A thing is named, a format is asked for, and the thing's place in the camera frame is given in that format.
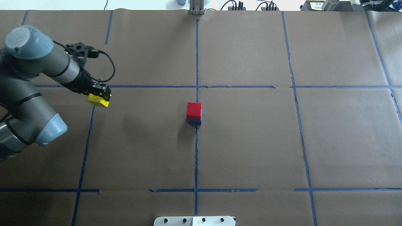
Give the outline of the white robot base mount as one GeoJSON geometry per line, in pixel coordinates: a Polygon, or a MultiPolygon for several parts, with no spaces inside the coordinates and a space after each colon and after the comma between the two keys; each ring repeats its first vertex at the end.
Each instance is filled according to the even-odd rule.
{"type": "Polygon", "coordinates": [[[236,226],[232,216],[165,216],[157,217],[154,226],[236,226]]]}

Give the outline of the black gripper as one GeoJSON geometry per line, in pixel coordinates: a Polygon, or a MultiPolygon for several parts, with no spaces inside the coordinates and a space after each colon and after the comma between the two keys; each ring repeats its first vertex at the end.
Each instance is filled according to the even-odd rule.
{"type": "Polygon", "coordinates": [[[85,69],[87,59],[98,58],[99,50],[86,46],[83,43],[67,44],[66,50],[72,56],[70,62],[78,64],[78,74],[71,82],[65,83],[64,86],[78,94],[93,94],[105,101],[110,101],[111,89],[108,85],[105,83],[95,83],[89,76],[89,72],[85,69]]]}

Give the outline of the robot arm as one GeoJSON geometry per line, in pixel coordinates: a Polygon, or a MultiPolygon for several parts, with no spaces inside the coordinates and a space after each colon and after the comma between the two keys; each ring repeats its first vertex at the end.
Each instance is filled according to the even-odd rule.
{"type": "Polygon", "coordinates": [[[21,25],[7,34],[1,48],[1,161],[14,158],[33,143],[46,146],[66,133],[59,113],[31,82],[44,74],[72,92],[108,107],[109,79],[96,79],[85,69],[88,58],[106,53],[83,43],[63,45],[36,27],[21,25]]]}

